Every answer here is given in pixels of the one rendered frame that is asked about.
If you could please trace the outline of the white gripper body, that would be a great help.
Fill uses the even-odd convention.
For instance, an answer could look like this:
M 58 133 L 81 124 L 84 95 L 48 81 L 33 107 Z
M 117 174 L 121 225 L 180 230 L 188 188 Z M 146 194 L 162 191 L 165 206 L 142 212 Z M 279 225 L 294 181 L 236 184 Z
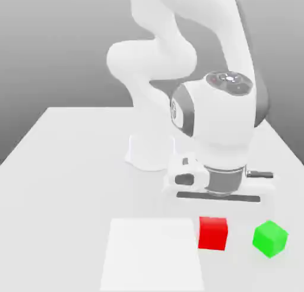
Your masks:
M 250 182 L 230 195 L 177 191 L 175 197 L 188 208 L 196 210 L 263 210 L 273 204 L 275 189 L 271 182 Z

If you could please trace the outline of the small red cube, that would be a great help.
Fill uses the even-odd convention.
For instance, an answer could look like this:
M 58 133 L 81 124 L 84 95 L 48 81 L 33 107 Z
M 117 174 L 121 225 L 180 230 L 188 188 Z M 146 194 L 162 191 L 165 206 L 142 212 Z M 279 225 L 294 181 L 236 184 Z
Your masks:
M 199 218 L 199 249 L 225 250 L 228 225 L 225 218 Z

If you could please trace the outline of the small green cube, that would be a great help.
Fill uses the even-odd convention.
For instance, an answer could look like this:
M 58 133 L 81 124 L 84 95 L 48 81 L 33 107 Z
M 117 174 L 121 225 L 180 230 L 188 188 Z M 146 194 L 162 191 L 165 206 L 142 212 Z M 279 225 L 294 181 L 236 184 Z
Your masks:
M 273 258 L 284 250 L 289 234 L 271 220 L 255 228 L 252 245 L 266 257 Z

